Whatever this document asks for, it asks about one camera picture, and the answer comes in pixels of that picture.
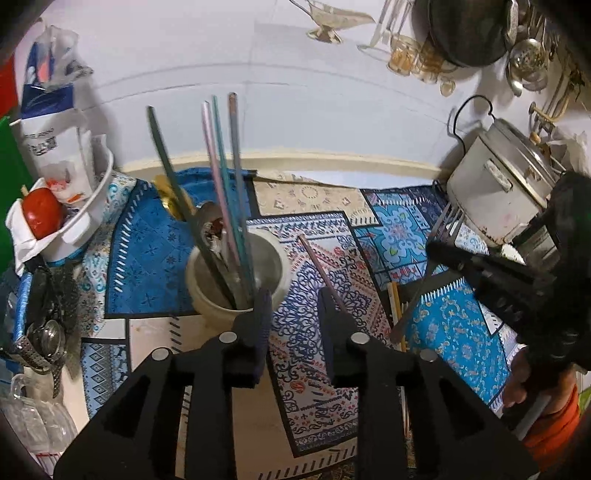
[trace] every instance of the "teal chopstick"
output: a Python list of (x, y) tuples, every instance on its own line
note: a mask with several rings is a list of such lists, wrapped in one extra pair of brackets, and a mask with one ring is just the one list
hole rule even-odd
[(256, 291), (255, 275), (252, 262), (251, 242), (246, 226), (246, 188), (242, 178), (242, 160), (240, 158), (240, 137), (238, 130), (238, 96), (235, 93), (228, 95), (228, 114), (230, 116), (230, 139), (232, 141), (232, 159), (234, 163), (234, 175), (236, 177), (236, 190), (238, 191), (239, 224), (244, 238), (244, 270), (248, 279), (248, 288), (254, 296)]
[(220, 113), (219, 108), (217, 107), (217, 97), (213, 96), (213, 122), (216, 131), (216, 138), (217, 138), (217, 150), (219, 153), (219, 160), (220, 160), (220, 170), (222, 172), (222, 181), (223, 187), (225, 191), (226, 201), (228, 203), (228, 210), (230, 214), (230, 228), (232, 228), (232, 232), (234, 238), (236, 240), (236, 247), (238, 249), (238, 271), (240, 275), (240, 281), (242, 284), (242, 288), (245, 289), (246, 298), (252, 301), (254, 297), (254, 289), (251, 283), (248, 281), (248, 274), (246, 273), (247, 270), (245, 269), (248, 260), (246, 259), (246, 249), (244, 246), (244, 235), (243, 232), (238, 228), (238, 198), (236, 198), (235, 192), (232, 190), (232, 186), (230, 185), (230, 175), (228, 173), (228, 162), (226, 161), (226, 152), (223, 147), (223, 136), (222, 136), (222, 123), (220, 121)]
[(209, 164), (212, 169), (213, 185), (216, 190), (217, 201), (222, 211), (222, 219), (224, 228), (228, 235), (228, 247), (230, 254), (234, 260), (236, 266), (240, 264), (240, 258), (238, 257), (238, 248), (236, 247), (236, 241), (234, 238), (234, 231), (230, 223), (230, 211), (228, 206), (228, 200), (224, 194), (223, 180), (222, 180), (222, 169), (220, 161), (216, 154), (216, 140), (214, 136), (214, 126), (212, 119), (212, 106), (208, 102), (202, 104), (202, 123), (203, 123), (203, 135), (205, 136), (205, 146), (207, 147), (207, 155), (209, 156)]

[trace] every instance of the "pink chopstick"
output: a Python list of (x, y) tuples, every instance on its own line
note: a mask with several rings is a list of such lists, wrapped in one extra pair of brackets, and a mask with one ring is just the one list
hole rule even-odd
[(226, 233), (228, 235), (228, 245), (232, 251), (232, 256), (236, 265), (240, 265), (238, 257), (238, 248), (236, 247), (236, 240), (232, 232), (232, 225), (230, 224), (230, 215), (228, 213), (228, 204), (226, 203), (226, 196), (224, 195), (222, 175), (220, 174), (220, 162), (216, 154), (216, 143), (213, 136), (213, 121), (212, 108), (209, 102), (203, 102), (202, 110), (203, 135), (205, 136), (205, 146), (207, 148), (207, 155), (209, 156), (209, 163), (212, 167), (213, 184), (216, 189), (217, 201), (222, 210), (222, 220)]

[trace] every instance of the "red tomato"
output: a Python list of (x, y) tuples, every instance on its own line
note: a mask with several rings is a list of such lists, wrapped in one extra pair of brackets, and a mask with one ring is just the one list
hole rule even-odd
[(48, 188), (30, 192), (22, 201), (22, 212), (37, 240), (57, 232), (61, 227), (61, 203)]

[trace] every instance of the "rice cooker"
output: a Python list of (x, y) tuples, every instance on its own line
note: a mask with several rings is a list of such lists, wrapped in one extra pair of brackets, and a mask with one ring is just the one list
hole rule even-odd
[(516, 127), (496, 119), (481, 131), (447, 182), (450, 201), (490, 247), (507, 244), (546, 208), (558, 179), (550, 162)]

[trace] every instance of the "plastic bag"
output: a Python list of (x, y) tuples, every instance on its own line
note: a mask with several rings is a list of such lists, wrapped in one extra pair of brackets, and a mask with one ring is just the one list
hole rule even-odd
[(591, 176), (591, 164), (587, 155), (587, 135), (568, 134), (559, 129), (552, 135), (555, 140), (548, 142), (552, 155), (560, 160), (567, 170), (573, 170)]
[(90, 67), (82, 65), (76, 58), (78, 44), (76, 32), (51, 25), (35, 42), (37, 43), (37, 78), (41, 87), (48, 92), (93, 73)]
[[(31, 46), (22, 86), (21, 132), (23, 154), (37, 176), (45, 178), (60, 202), (79, 207), (91, 197), (96, 178), (92, 134), (75, 105), (73, 80), (89, 70), (77, 67), (77, 39), (76, 33), (52, 25)], [(53, 89), (44, 88), (49, 84)]]

